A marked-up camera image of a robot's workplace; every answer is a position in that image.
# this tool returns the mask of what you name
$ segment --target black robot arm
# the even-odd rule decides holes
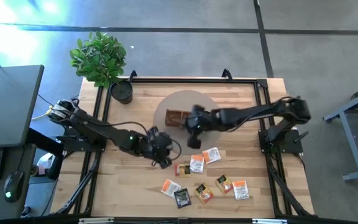
[[[296,124],[305,124],[310,120],[310,112],[306,101],[300,98],[284,97],[271,105],[251,108],[220,108],[205,111],[200,105],[194,105],[191,114],[185,120],[185,127],[190,134],[188,146],[194,149],[201,147],[198,136],[205,131],[235,131],[246,121],[260,118],[281,116],[283,120],[268,129],[269,142],[274,142]]]
[[[75,100],[59,101],[52,108],[49,117],[54,123],[66,128],[71,127],[81,133],[82,137],[77,141],[99,144],[110,139],[121,151],[151,159],[153,164],[158,163],[163,169],[172,164],[172,160],[169,158],[172,140],[168,134],[160,133],[156,127],[146,130],[142,126],[146,134],[117,129],[113,125],[118,124],[108,124],[90,116],[78,107],[78,102]]]

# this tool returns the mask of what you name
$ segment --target computer mouse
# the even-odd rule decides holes
[[[5,201],[15,202],[20,198],[20,195],[22,194],[23,181],[24,172],[15,171],[9,174],[5,180],[4,186]]]

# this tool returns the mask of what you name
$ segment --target black pot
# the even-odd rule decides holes
[[[132,101],[132,84],[128,81],[121,81],[119,84],[113,83],[110,88],[110,95],[122,104]]]

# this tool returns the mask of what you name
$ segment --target gray floor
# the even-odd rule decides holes
[[[260,0],[266,29],[358,30],[358,0]],[[0,1],[0,22],[83,27],[257,28],[250,0],[21,0]],[[258,34],[110,33],[125,45],[125,74],[218,77],[227,67],[235,77],[266,77]],[[0,64],[44,64],[40,94],[51,102],[78,94],[81,79],[68,64],[68,51],[85,32],[25,32],[0,28]],[[340,121],[321,119],[358,90],[358,35],[267,35],[275,77],[287,92],[307,100],[312,120],[299,126],[306,174],[317,215],[358,221],[358,180],[341,175],[356,164]],[[37,100],[34,114],[47,104]],[[53,136],[59,126],[41,119],[32,127]],[[53,184],[32,184],[27,204],[40,215]]]

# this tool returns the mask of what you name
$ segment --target wooden table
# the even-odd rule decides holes
[[[281,78],[267,79],[271,101],[286,95]],[[252,85],[222,83],[133,83],[134,99],[128,105],[111,100],[108,122],[137,121],[147,129],[153,125],[154,110],[169,94],[180,90],[196,90],[210,96],[220,107],[246,108],[255,106]],[[80,107],[92,114],[97,88],[93,83],[83,81],[80,92]],[[99,119],[103,113],[104,90]],[[122,125],[120,128],[143,130],[136,125]],[[233,133],[222,133],[217,147],[222,160],[204,165],[202,174],[191,174],[190,178],[175,177],[173,166],[162,170],[152,167],[151,161],[132,157],[121,152],[111,141],[102,155],[92,216],[98,217],[202,217],[202,218],[250,218],[274,217],[272,198],[267,177],[265,157],[259,151],[258,121],[245,123]],[[84,153],[76,152],[64,160],[51,211],[57,211],[69,199],[78,185]],[[190,156],[181,156],[175,162],[189,162]],[[283,154],[285,176],[289,189],[304,206],[313,213],[305,172],[299,158]],[[214,181],[226,174],[231,180],[246,180],[250,198],[235,200],[234,192],[223,195]],[[187,188],[191,195],[191,206],[177,209],[175,200],[160,192],[166,179]],[[194,190],[205,182],[215,196],[202,205]],[[278,188],[280,208],[284,211],[283,196]],[[83,207],[87,199],[87,189]]]

